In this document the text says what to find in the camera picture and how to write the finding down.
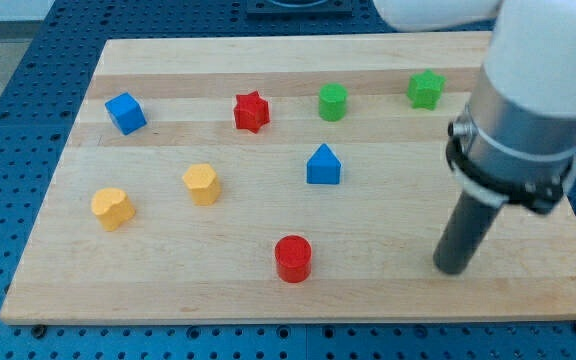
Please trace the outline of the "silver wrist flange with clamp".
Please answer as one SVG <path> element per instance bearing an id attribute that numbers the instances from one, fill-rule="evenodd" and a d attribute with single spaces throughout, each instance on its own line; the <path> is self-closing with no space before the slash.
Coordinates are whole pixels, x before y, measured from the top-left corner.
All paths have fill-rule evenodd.
<path id="1" fill-rule="evenodd" d="M 529 110 L 485 71 L 448 134 L 447 162 L 462 186 L 457 210 L 517 205 L 547 215 L 576 178 L 576 115 Z"/>

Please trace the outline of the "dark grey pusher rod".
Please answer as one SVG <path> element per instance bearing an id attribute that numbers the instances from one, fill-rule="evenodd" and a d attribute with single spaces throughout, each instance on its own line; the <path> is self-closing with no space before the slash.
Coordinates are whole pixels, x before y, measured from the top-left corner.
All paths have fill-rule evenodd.
<path id="1" fill-rule="evenodd" d="M 487 204 L 462 191 L 434 250 L 436 268 L 449 275 L 463 273 L 501 208 L 502 204 Z"/>

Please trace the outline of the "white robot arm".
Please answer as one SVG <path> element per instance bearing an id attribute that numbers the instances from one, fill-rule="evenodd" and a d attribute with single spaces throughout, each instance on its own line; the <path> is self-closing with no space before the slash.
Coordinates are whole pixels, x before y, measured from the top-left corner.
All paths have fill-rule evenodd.
<path id="1" fill-rule="evenodd" d="M 448 127 L 447 163 L 462 192 L 434 251 L 447 274 L 465 270 L 497 214 L 550 213 L 576 178 L 576 1 L 381 0 L 401 32 L 493 20 L 486 57 Z"/>

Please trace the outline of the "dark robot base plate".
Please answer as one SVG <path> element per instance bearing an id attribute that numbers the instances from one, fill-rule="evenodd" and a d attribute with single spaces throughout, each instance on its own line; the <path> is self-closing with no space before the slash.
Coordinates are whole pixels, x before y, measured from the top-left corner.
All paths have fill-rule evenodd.
<path id="1" fill-rule="evenodd" d="M 352 13 L 351 0 L 246 0 L 249 16 Z"/>

